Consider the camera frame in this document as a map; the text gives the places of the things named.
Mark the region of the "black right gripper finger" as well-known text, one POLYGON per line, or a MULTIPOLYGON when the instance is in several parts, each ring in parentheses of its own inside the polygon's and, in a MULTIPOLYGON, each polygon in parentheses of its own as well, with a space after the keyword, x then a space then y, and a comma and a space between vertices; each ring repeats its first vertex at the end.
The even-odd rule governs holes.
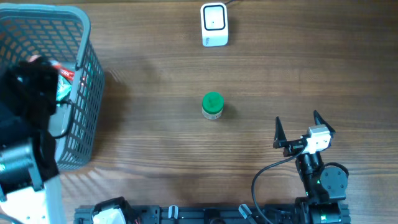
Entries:
POLYGON ((317 110, 313 112, 313 117, 316 125, 324 124, 331 134, 335 134, 335 130, 321 117, 317 110))
POLYGON ((286 142, 287 138, 285 136, 282 123, 280 121, 280 118, 277 116, 275 118, 275 135, 274 135, 273 148, 285 147, 286 142))

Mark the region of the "teal wet wipes pack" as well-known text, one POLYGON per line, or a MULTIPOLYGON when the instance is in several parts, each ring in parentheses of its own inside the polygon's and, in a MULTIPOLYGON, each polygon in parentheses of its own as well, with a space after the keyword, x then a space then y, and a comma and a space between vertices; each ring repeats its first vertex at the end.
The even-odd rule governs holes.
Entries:
POLYGON ((67 101, 71 90, 72 90, 71 83, 66 78, 64 78, 62 75, 59 75, 56 100, 58 102, 67 101))

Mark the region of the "red coffee stick sachet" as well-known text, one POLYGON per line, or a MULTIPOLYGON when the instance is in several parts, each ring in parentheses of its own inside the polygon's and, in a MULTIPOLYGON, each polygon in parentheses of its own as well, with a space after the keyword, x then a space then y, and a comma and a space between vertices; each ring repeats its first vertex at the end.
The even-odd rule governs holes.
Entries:
POLYGON ((67 69, 66 67, 64 67, 60 62, 56 61, 56 60, 51 60, 50 63, 52 64, 52 66, 54 68, 56 68, 58 70, 58 73, 65 79, 67 79, 68 81, 73 81, 74 76, 75 76, 75 72, 67 69))

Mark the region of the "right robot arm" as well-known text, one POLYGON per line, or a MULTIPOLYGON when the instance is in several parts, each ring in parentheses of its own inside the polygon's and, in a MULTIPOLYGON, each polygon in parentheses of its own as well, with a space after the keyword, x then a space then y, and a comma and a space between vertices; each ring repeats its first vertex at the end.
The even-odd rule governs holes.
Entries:
POLYGON ((325 163, 321 152, 331 147, 335 130, 313 112, 315 124, 300 139, 289 141, 280 118, 275 119, 273 147, 282 148, 284 157, 295 159, 295 165, 306 191, 294 203, 294 223, 350 223, 346 199, 348 169, 336 162, 325 163))

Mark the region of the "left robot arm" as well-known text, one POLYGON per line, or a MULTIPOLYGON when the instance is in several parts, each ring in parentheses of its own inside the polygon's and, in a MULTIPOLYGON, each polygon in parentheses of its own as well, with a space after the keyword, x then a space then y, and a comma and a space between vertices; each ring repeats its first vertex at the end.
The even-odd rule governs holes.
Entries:
POLYGON ((1 71, 1 219, 66 223, 55 138, 58 70, 42 56, 1 71))

